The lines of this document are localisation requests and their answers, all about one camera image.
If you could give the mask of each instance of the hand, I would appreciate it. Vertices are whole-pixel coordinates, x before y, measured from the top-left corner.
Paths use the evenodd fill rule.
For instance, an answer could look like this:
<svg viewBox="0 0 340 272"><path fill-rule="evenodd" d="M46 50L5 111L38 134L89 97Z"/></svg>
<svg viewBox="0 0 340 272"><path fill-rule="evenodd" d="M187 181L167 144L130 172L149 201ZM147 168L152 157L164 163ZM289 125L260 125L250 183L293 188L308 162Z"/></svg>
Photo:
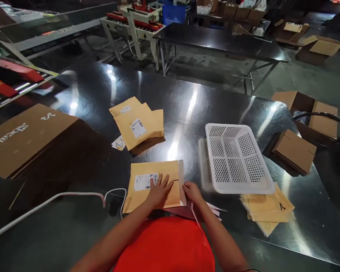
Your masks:
<svg viewBox="0 0 340 272"><path fill-rule="evenodd" d="M170 176L166 175L164 181L161 182L162 174L160 174L156 186L154 185L154 180L150 179L151 189L145 202L150 204L153 209L157 206L164 205L167 195L169 194L171 187L173 187L174 184L174 181L170 181L169 184L167 184L169 178Z"/></svg>
<svg viewBox="0 0 340 272"><path fill-rule="evenodd" d="M190 181L187 181L185 183L189 186L189 188L186 187L185 184L183 184L182 188L184 192L186 193L188 198L198 206L202 201L204 201L198 186Z"/></svg>

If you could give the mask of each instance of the red shirt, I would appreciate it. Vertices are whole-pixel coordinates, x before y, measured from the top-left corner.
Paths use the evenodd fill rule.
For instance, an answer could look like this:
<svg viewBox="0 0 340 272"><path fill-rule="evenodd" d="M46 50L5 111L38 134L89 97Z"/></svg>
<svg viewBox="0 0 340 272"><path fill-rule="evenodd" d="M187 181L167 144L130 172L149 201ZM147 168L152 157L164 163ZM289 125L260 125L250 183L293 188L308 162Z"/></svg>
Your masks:
<svg viewBox="0 0 340 272"><path fill-rule="evenodd" d="M215 261L196 222L171 216L146 220L113 271L213 272Z"/></svg>

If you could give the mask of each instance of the stack of envelopes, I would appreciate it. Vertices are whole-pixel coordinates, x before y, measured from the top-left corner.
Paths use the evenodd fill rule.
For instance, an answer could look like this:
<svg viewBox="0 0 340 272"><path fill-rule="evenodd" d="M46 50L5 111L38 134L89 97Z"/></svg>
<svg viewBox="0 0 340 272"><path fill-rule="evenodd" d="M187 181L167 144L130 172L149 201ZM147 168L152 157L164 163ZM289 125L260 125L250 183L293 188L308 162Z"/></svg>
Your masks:
<svg viewBox="0 0 340 272"><path fill-rule="evenodd" d="M109 109L126 143L131 150L143 141L164 136L164 112L152 111L146 103L131 97Z"/></svg>
<svg viewBox="0 0 340 272"><path fill-rule="evenodd" d="M241 195L241 202L247 210L248 219L257 223L268 237L279 223L293 219L294 206L281 192L275 182L276 191L272 195Z"/></svg>

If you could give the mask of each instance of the stainless steel table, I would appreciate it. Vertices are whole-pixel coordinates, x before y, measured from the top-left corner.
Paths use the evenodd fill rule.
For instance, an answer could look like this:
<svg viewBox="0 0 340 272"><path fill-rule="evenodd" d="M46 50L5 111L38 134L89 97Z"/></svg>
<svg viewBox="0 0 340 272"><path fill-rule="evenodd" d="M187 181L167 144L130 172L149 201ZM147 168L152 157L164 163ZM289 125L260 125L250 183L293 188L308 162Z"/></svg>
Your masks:
<svg viewBox="0 0 340 272"><path fill-rule="evenodd" d="M103 142L78 166L70 178L69 190L103 193L114 188L127 188L131 163L182 159L185 179L199 185L206 201L229 211L221 214L224 226L232 234L239 236L240 240L250 243L264 242L259 242L256 248L252 248L253 254L258 258L264 258L267 248L275 245L279 247L276 252L288 249L286 252L289 253L283 255L283 263L293 254L290 251L294 251L325 261L325 267L329 267L329 263L340 265L340 211L329 200L314 166L309 175L293 178L273 161L265 158L273 180L296 207L295 221L279 224L269 238L265 238L257 225L247 219L238 196L214 193L209 183L205 124L212 122L248 125L263 151L274 133L287 128L297 132L284 104L97 63L76 65L65 74L67 75L59 78L71 87L64 90L58 88L53 94L45 96L26 94L22 100L17 99L0 109L0 123L40 102L76 115L100 132L104 137ZM126 149L119 151L111 147L111 143L120 133L108 109L132 96L136 96L141 103L147 102L152 110L164 110L166 141L137 156L132 156ZM6 190L9 186L5 182L0 180L0 206L9 195ZM18 203L24 203L25 197L20 199L20 196ZM73 243L90 246L93 243L91 237L97 239L97 232L103 234L108 230L94 222L101 222L101 218L109 217L101 209L100 200L81 198L80 203L77 201L79 200L63 198L0 236L0 266L10 266L2 261L2 254L9 256L11 260L15 256L40 254L34 253L33 249L45 248L46 243L59 245L56 249L45 249L48 256L56 258L58 262L62 262L65 257L73 263L75 258L70 252L76 251L78 245L66 243L66 237L71 236L68 232L80 233L80 237L73 238ZM61 217L61 213L69 207L72 212ZM15 217L14 212L5 207L0 210L2 224L5 220L12 220ZM82 213L88 218L81 218ZM272 265L281 262L276 259L279 257L270 256L270 259L264 261Z"/></svg>
<svg viewBox="0 0 340 272"><path fill-rule="evenodd" d="M232 35L231 31L198 27L195 25L182 25L172 23L160 30L154 39L160 43L162 71L166 76L171 64L176 61L176 45L199 48L204 51L212 51L230 55L230 58L252 59L254 63L248 73L232 76L243 78L244 92L247 94L246 80L251 84L250 95L253 95L268 75L280 62L288 62L286 55L276 41L267 37L253 35ZM171 46L175 47L175 56L170 60ZM266 62L256 66L257 62ZM270 66L266 74L254 86L252 72Z"/></svg>

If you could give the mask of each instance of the black hose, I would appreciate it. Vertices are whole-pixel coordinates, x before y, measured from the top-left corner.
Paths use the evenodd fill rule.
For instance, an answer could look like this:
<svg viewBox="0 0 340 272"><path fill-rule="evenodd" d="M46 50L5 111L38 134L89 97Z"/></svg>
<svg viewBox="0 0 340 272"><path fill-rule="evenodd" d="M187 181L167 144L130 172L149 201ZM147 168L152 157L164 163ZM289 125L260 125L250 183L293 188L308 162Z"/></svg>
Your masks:
<svg viewBox="0 0 340 272"><path fill-rule="evenodd" d="M311 115L319 115L319 116L325 116L325 117L328 117L332 120L335 120L337 122L340 123L340 117L336 116L336 115L333 115L333 114L330 114L330 113L321 113L321 112L314 112L314 113L302 113L300 115L297 115L295 116L293 119L294 120L297 120L297 119L300 119L302 117L305 117L305 116L311 116Z"/></svg>

